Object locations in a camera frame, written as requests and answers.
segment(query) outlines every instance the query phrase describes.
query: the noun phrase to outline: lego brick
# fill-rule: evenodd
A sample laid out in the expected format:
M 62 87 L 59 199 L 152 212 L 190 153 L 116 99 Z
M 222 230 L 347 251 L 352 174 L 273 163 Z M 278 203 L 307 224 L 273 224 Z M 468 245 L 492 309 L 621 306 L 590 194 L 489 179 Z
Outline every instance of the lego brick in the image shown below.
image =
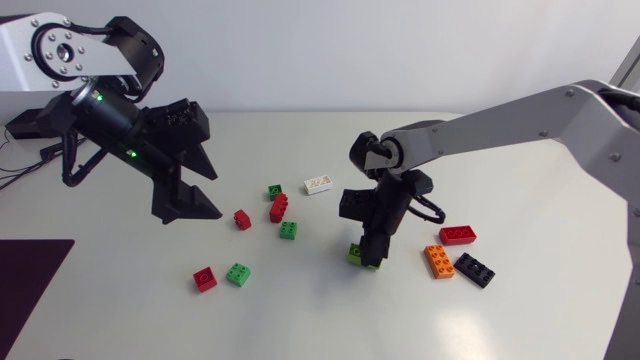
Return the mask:
M 236 211 L 235 214 L 233 214 L 233 220 L 236 221 L 236 225 L 238 225 L 241 230 L 247 230 L 251 227 L 251 219 L 249 218 L 249 215 L 247 215 L 247 213 L 245 213 L 242 209 Z
M 469 225 L 440 229 L 440 241 L 443 245 L 471 244 L 475 239 L 476 234 Z
M 248 267 L 235 263 L 227 272 L 227 280 L 242 287 L 249 278 L 249 275 L 251 275 L 251 270 Z
M 319 176 L 304 182 L 304 188 L 307 195 L 317 194 L 322 191 L 333 189 L 333 182 L 328 175 Z
M 193 274 L 193 279 L 196 281 L 196 286 L 200 292 L 205 292 L 212 287 L 218 285 L 215 276 L 213 276 L 213 271 L 211 271 L 210 267 L 202 269 L 197 273 Z
M 276 198 L 276 195 L 282 194 L 282 186 L 280 186 L 280 184 L 271 185 L 268 187 L 268 191 L 269 191 L 269 200 L 273 201 Z
M 489 282 L 495 275 L 491 269 L 467 253 L 462 254 L 454 266 L 483 289 L 489 285 Z
M 298 224 L 294 222 L 283 222 L 280 225 L 280 237 L 282 239 L 295 240 L 296 233 L 298 232 Z
M 360 245 L 358 244 L 351 244 L 351 247 L 349 248 L 349 253 L 347 254 L 347 261 L 355 264 L 355 265 L 361 265 L 362 266 L 362 262 L 360 259 Z M 380 269 L 380 267 L 375 267 L 373 265 L 369 265 L 367 266 L 368 269 L 373 269 L 373 270 L 378 270 Z
M 282 217 L 284 216 L 285 211 L 287 211 L 287 206 L 289 205 L 289 199 L 285 194 L 276 195 L 276 199 L 271 206 L 271 210 L 269 211 L 269 218 L 273 223 L 279 223 L 282 221 Z
M 456 270 L 451 266 L 451 261 L 442 245 L 431 245 L 424 248 L 424 255 L 427 257 L 429 266 L 436 279 L 448 279 L 456 274 Z

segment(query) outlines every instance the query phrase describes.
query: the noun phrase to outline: white robotic arm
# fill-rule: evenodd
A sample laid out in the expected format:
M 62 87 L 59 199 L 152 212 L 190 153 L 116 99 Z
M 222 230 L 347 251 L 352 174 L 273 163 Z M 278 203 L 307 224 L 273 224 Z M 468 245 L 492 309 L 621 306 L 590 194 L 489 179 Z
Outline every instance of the white robotic arm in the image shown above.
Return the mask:
M 410 200 L 431 191 L 430 179 L 412 168 L 442 156 L 543 139 L 561 141 L 587 173 L 629 204 L 633 270 L 606 358 L 640 359 L 640 97 L 634 93 L 583 81 L 451 121 L 408 125 L 379 141 L 364 133 L 350 157 L 378 186 L 368 193 L 345 190 L 340 215 L 363 222 L 362 264 L 377 265 L 387 257 L 405 211 L 413 210 Z
M 135 75 L 117 47 L 55 13 L 0 17 L 0 92 L 68 91 L 92 76 Z

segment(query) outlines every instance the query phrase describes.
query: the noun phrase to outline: black cable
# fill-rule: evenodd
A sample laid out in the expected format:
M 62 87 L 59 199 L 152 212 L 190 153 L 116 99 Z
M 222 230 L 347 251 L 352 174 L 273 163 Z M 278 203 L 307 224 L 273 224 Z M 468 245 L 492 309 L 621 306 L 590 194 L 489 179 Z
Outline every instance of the black cable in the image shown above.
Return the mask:
M 4 142 L 2 143 L 2 145 L 0 145 L 0 149 L 2 149 L 5 145 L 10 144 L 11 141 L 9 141 L 9 138 L 7 137 L 7 128 L 4 129 Z
M 87 140 L 86 138 L 82 138 L 82 139 L 78 140 L 77 145 L 81 145 L 86 140 Z M 15 172 L 20 171 L 20 170 L 24 170 L 20 174 L 13 174 L 13 175 L 7 175 L 7 176 L 0 177 L 0 180 L 13 178 L 13 179 L 7 181 L 6 183 L 0 185 L 0 190 L 5 189 L 7 186 L 9 186 L 9 185 L 13 184 L 14 182 L 18 181 L 23 176 L 28 175 L 28 174 L 40 169 L 41 167 L 43 167 L 44 165 L 50 163 L 53 159 L 55 159 L 57 157 L 60 157 L 61 155 L 62 155 L 62 153 L 57 153 L 57 154 L 54 154 L 54 155 L 50 156 L 49 158 L 44 159 L 42 161 L 39 161 L 39 162 L 37 162 L 37 163 L 35 163 L 35 164 L 31 165 L 31 166 L 27 166 L 25 168 L 15 170 Z
M 443 224 L 444 223 L 444 219 L 446 218 L 446 214 L 444 213 L 444 211 L 442 209 L 440 209 L 438 207 L 438 205 L 434 204 L 433 202 L 429 201 L 427 198 L 425 198 L 424 196 L 416 196 L 413 198 L 414 200 L 416 200 L 420 205 L 432 210 L 437 217 L 433 217 L 433 216 L 429 216 L 426 215 L 425 213 L 416 210 L 415 208 L 409 206 L 409 208 L 407 210 L 409 210 L 410 213 L 412 213 L 413 215 L 421 218 L 424 221 L 430 221 L 432 223 L 435 224 Z
M 600 92 L 600 96 L 605 100 L 609 100 L 613 103 L 625 105 L 629 109 L 640 111 L 640 97 L 627 94 L 621 91 L 606 90 Z
M 109 35 L 111 34 L 111 32 L 113 32 L 113 29 L 111 28 L 93 28 L 76 24 L 73 24 L 71 26 L 71 30 L 89 35 Z
M 62 136 L 62 182 L 74 187 L 82 182 L 89 175 L 98 163 L 108 154 L 105 149 L 96 152 L 84 165 L 79 165 L 80 169 L 73 173 L 76 163 L 76 153 L 78 149 L 78 133 L 71 129 Z

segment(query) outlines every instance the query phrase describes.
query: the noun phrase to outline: white table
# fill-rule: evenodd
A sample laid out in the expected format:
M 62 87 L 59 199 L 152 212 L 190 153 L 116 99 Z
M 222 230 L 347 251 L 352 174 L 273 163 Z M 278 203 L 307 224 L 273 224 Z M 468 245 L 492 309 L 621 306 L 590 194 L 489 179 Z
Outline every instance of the white table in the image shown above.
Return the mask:
M 478 239 L 447 247 L 496 272 L 481 289 L 456 274 L 435 280 L 422 253 L 440 226 L 407 214 L 378 272 L 348 264 L 361 224 L 338 217 L 342 190 L 372 188 L 348 160 L 360 132 L 441 113 L 210 114 L 205 148 L 220 178 L 188 171 L 224 213 L 218 221 L 152 217 L 151 182 L 107 157 L 75 189 L 60 162 L 0 192 L 3 238 L 72 238 L 75 247 L 31 314 L 9 359 L 598 359 L 631 269 L 626 207 L 555 141 L 445 157 L 421 169 L 445 225 Z M 46 142 L 14 142 L 0 166 L 36 162 Z M 95 150 L 81 147 L 79 162 Z M 328 174 L 331 191 L 303 180 Z M 268 185 L 289 195 L 268 219 Z M 253 226 L 240 231 L 233 213 Z M 234 262 L 244 287 L 226 281 Z M 218 286 L 198 293 L 211 266 Z

